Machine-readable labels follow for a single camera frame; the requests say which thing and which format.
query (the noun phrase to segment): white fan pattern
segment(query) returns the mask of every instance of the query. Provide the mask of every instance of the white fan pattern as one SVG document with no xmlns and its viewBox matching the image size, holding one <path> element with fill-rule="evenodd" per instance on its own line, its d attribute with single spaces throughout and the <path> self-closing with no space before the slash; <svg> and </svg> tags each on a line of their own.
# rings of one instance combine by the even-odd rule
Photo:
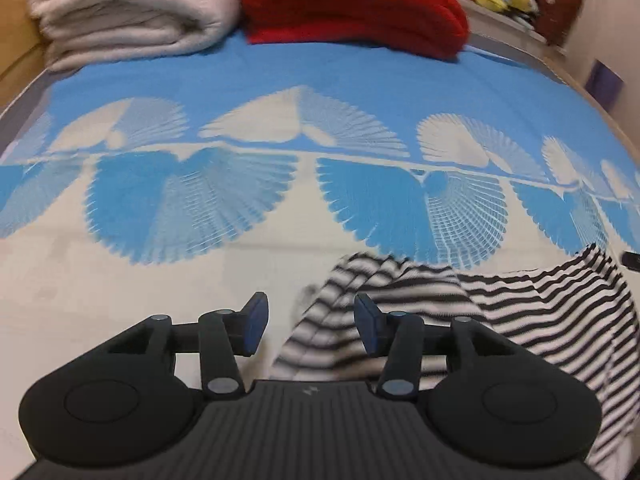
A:
<svg viewBox="0 0 640 480">
<path fill-rule="evenodd" d="M 618 167 L 610 160 L 603 160 L 600 163 L 602 173 L 609 181 L 609 187 L 613 191 L 616 198 L 622 200 L 639 200 L 640 188 L 638 184 L 627 178 Z"/>
<path fill-rule="evenodd" d="M 53 120 L 48 112 L 44 112 L 12 146 L 7 149 L 2 164 L 17 164 L 37 156 L 43 147 Z"/>
<path fill-rule="evenodd" d="M 409 156 L 398 136 L 373 115 L 307 86 L 258 97 L 215 118 L 199 132 L 205 138 L 226 136 L 244 142 L 287 142 L 299 134 L 321 146 Z"/>
<path fill-rule="evenodd" d="M 492 162 L 505 173 L 548 181 L 529 153 L 481 121 L 457 114 L 435 114 L 421 121 L 417 129 L 424 160 L 475 168 L 485 168 Z"/>
<path fill-rule="evenodd" d="M 558 184 L 583 182 L 595 194 L 611 196 L 611 190 L 604 179 L 562 140 L 545 137 L 542 155 Z"/>
<path fill-rule="evenodd" d="M 178 139 L 187 129 L 182 106 L 167 99 L 131 98 L 104 105 L 68 124 L 50 152 L 68 152 L 97 146 L 108 150 L 133 149 Z"/>
</svg>

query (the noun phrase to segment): ribbed black surface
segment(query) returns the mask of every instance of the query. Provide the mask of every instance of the ribbed black surface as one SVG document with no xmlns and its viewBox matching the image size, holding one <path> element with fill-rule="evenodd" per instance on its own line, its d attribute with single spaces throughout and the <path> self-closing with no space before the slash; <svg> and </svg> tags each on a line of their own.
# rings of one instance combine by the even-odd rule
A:
<svg viewBox="0 0 640 480">
<path fill-rule="evenodd" d="M 42 460 L 22 480 L 594 480 L 581 463 L 503 470 L 444 446 L 413 405 L 364 383 L 261 381 L 241 400 L 210 404 L 165 453 L 110 470 Z"/>
</svg>

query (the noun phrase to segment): black circular pad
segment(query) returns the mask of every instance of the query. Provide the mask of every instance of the black circular pad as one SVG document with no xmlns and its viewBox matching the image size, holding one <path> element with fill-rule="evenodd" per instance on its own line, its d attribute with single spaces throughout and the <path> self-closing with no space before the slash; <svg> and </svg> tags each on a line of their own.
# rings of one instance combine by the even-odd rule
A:
<svg viewBox="0 0 640 480">
<path fill-rule="evenodd" d="M 190 390 L 145 355 L 98 354 L 35 383 L 18 418 L 34 452 L 57 463 L 136 462 L 176 442 L 194 415 Z"/>
<path fill-rule="evenodd" d="M 482 357 L 450 374 L 431 391 L 426 412 L 453 447 L 517 468 L 584 458 L 602 417 L 587 386 L 520 356 Z"/>
<path fill-rule="evenodd" d="M 139 401 L 138 391 L 130 384 L 101 380 L 71 390 L 65 408 L 84 422 L 114 422 L 135 410 Z"/>
</svg>

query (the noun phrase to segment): small black object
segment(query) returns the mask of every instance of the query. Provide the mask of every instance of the small black object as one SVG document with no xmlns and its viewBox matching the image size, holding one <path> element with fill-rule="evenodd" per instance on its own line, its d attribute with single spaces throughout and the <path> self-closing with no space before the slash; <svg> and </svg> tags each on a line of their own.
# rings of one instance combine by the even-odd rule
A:
<svg viewBox="0 0 640 480">
<path fill-rule="evenodd" d="M 245 392 L 234 356 L 258 348 L 263 293 L 197 323 L 145 319 L 27 391 L 19 419 L 37 461 L 20 478 L 598 478 L 582 459 L 600 408 L 579 381 L 470 318 L 428 326 L 365 294 L 354 316 L 367 351 L 388 356 L 375 392 L 365 381 Z M 200 353 L 202 390 L 173 375 L 176 352 Z M 446 355 L 449 375 L 418 392 L 424 354 Z"/>
<path fill-rule="evenodd" d="M 634 270 L 635 272 L 640 272 L 640 254 L 638 253 L 622 253 L 620 257 L 620 263 L 623 264 L 627 269 Z"/>
</svg>

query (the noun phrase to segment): purple object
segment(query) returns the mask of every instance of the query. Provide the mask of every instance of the purple object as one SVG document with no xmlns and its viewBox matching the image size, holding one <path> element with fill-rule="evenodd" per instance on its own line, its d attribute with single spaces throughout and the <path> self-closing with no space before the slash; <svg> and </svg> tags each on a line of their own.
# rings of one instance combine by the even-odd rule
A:
<svg viewBox="0 0 640 480">
<path fill-rule="evenodd" d="M 599 102 L 605 111 L 609 112 L 616 104 L 624 84 L 618 74 L 601 61 L 596 60 L 584 89 Z"/>
</svg>

